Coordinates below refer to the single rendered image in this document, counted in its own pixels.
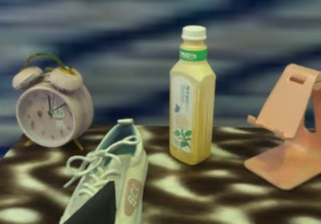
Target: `alarm clock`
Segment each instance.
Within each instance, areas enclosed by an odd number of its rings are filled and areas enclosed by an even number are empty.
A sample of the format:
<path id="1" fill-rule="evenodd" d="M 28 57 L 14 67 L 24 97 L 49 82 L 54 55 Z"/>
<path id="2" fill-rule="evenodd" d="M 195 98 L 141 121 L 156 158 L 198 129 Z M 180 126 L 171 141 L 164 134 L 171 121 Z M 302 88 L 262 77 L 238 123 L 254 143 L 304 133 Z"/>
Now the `alarm clock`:
<path id="1" fill-rule="evenodd" d="M 58 67 L 43 73 L 41 68 L 29 66 L 29 61 L 39 56 L 56 60 Z M 93 102 L 82 76 L 56 56 L 37 53 L 28 57 L 24 68 L 14 76 L 13 87 L 23 91 L 16 117 L 33 143 L 59 147 L 76 140 L 92 124 Z"/>

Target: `patterned tablecloth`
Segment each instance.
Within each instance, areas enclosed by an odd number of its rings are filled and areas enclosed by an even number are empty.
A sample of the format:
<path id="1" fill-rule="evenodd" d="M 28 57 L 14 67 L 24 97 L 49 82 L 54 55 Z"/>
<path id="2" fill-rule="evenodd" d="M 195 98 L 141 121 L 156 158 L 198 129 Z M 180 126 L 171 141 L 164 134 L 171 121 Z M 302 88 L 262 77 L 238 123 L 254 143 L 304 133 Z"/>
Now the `patterned tablecloth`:
<path id="1" fill-rule="evenodd" d="M 261 129 L 215 128 L 212 157 L 188 166 L 169 155 L 167 127 L 139 127 L 149 157 L 143 224 L 321 223 L 321 176 L 282 191 L 243 167 L 280 143 Z M 0 161 L 0 223 L 57 224 L 76 184 L 67 189 L 65 163 L 95 149 L 110 127 L 92 127 L 73 144 L 24 147 L 22 136 Z"/>

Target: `white shoelace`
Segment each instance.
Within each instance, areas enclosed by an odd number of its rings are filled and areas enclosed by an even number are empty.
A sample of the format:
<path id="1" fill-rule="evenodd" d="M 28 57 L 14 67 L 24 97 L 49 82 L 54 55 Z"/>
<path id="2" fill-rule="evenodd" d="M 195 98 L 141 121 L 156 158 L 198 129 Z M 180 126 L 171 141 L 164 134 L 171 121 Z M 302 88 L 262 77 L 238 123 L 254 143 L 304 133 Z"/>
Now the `white shoelace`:
<path id="1" fill-rule="evenodd" d="M 111 159 L 114 159 L 119 165 L 121 165 L 122 162 L 120 158 L 115 154 L 111 154 L 111 151 L 117 149 L 120 145 L 137 145 L 139 142 L 140 139 L 137 136 L 128 136 L 123 140 L 110 145 L 105 150 L 92 151 L 89 152 L 86 156 L 76 155 L 70 157 L 67 161 L 66 169 L 69 174 L 73 175 L 73 177 L 64 185 L 64 188 L 70 186 L 77 179 L 88 175 L 89 178 L 92 178 L 94 180 L 93 183 L 83 183 L 82 187 L 77 193 L 77 196 L 79 196 L 80 194 L 88 194 L 90 197 L 92 197 L 109 181 L 106 180 L 107 176 L 120 174 L 119 171 L 115 169 L 104 171 L 104 169 L 101 168 L 100 165 L 105 160 L 105 158 L 109 157 Z M 71 163 L 75 160 L 83 161 L 80 167 L 76 170 L 71 167 Z"/>

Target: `green neck label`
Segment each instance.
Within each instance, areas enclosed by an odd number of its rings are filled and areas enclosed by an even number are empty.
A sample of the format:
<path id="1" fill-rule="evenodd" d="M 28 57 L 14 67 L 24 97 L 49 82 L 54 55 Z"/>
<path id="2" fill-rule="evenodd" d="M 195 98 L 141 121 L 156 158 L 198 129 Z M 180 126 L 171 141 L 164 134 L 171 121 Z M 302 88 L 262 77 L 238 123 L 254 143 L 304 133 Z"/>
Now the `green neck label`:
<path id="1" fill-rule="evenodd" d="M 180 48 L 180 59 L 189 62 L 200 62 L 207 59 L 207 49 L 185 50 Z"/>

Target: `white bottle cap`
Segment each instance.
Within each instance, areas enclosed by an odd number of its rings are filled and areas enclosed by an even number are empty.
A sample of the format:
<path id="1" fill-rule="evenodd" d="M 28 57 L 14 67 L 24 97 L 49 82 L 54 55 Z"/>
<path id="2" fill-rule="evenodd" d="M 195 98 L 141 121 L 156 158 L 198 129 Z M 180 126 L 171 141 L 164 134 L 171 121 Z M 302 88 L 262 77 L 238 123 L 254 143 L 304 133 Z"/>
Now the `white bottle cap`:
<path id="1" fill-rule="evenodd" d="M 182 38 L 190 41 L 205 40 L 206 28 L 202 26 L 183 27 Z"/>

